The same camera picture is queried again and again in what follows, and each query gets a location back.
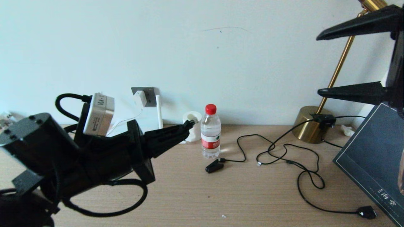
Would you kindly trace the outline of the red-capped water bottle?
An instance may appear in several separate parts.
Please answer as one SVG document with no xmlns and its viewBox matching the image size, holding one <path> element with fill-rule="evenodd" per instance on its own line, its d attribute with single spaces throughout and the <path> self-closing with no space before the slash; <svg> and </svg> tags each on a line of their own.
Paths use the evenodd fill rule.
<svg viewBox="0 0 404 227">
<path fill-rule="evenodd" d="M 220 154 L 221 120 L 217 107 L 208 104 L 200 124 L 202 154 L 207 159 L 216 159 Z"/>
</svg>

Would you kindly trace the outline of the black box on lamp base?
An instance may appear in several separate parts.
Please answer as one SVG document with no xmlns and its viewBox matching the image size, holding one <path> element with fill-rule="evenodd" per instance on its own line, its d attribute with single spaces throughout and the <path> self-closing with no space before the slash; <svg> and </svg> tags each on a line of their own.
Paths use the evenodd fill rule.
<svg viewBox="0 0 404 227">
<path fill-rule="evenodd" d="M 336 122 L 336 117 L 332 114 L 313 114 L 312 118 L 320 129 L 333 128 Z"/>
</svg>

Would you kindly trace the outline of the grey wall socket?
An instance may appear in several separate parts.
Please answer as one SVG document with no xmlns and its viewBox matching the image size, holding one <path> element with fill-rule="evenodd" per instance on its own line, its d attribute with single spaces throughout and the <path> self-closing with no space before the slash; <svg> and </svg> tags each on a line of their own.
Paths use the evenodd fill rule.
<svg viewBox="0 0 404 227">
<path fill-rule="evenodd" d="M 146 95 L 147 104 L 146 107 L 156 107 L 157 100 L 154 87 L 131 87 L 132 94 L 134 95 L 136 91 L 143 90 Z"/>
</svg>

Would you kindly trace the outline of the black clip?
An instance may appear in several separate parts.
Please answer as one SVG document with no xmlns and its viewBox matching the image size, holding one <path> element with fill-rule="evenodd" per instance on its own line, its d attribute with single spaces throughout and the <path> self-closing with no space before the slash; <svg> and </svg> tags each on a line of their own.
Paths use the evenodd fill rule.
<svg viewBox="0 0 404 227">
<path fill-rule="evenodd" d="M 224 158 L 218 158 L 215 161 L 213 161 L 212 163 L 210 163 L 206 168 L 205 171 L 207 173 L 213 173 L 215 171 L 218 171 L 220 169 L 222 169 L 224 167 L 224 162 L 226 160 Z"/>
</svg>

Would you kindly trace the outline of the brass desk lamp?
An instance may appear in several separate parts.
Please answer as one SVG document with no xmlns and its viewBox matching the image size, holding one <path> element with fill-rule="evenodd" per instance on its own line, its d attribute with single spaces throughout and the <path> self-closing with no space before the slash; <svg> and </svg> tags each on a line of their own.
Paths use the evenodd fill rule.
<svg viewBox="0 0 404 227">
<path fill-rule="evenodd" d="M 364 16 L 366 14 L 375 12 L 376 10 L 386 7 L 388 4 L 385 0 L 358 0 L 362 10 L 358 13 L 357 17 Z M 349 50 L 355 36 L 349 36 L 339 61 L 335 67 L 331 80 L 328 84 L 328 88 L 332 88 L 339 76 L 339 73 L 345 63 Z M 322 98 L 319 106 L 304 106 L 300 108 L 297 118 L 294 122 L 292 129 L 293 135 L 306 143 L 318 144 L 322 142 L 322 137 L 327 133 L 329 128 L 320 129 L 319 124 L 312 118 L 313 114 L 332 114 L 331 111 L 324 108 L 328 98 Z"/>
</svg>

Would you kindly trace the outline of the dark blue paper bag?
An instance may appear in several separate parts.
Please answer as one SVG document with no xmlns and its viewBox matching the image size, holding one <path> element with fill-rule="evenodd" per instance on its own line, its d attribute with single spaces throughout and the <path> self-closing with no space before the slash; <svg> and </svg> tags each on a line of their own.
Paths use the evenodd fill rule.
<svg viewBox="0 0 404 227">
<path fill-rule="evenodd" d="M 404 119 L 381 103 L 333 160 L 397 227 L 404 227 L 404 195 L 398 187 L 403 152 Z"/>
</svg>

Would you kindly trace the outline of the white toilet paper roll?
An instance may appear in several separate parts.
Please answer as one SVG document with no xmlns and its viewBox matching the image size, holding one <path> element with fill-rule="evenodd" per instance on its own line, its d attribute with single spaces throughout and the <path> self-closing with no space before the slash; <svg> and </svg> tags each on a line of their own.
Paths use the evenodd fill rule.
<svg viewBox="0 0 404 227">
<path fill-rule="evenodd" d="M 185 123 L 187 120 L 189 121 L 194 120 L 195 125 L 193 126 L 193 128 L 190 129 L 189 136 L 182 143 L 195 142 L 201 139 L 201 132 L 200 132 L 201 119 L 202 119 L 201 113 L 196 111 L 186 112 L 183 115 L 183 123 Z"/>
</svg>

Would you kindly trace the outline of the white router with antennas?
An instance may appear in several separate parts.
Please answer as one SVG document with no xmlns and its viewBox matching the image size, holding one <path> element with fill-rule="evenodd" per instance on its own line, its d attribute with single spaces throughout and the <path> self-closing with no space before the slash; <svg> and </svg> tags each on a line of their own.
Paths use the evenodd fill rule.
<svg viewBox="0 0 404 227">
<path fill-rule="evenodd" d="M 134 117 L 127 119 L 117 119 L 107 131 L 107 137 L 118 135 L 124 131 L 127 131 L 127 122 L 130 120 L 136 120 L 140 125 L 143 132 L 162 129 L 163 128 L 163 116 L 161 111 L 162 100 L 160 95 L 156 95 L 156 107 L 143 107 L 135 114 Z"/>
</svg>

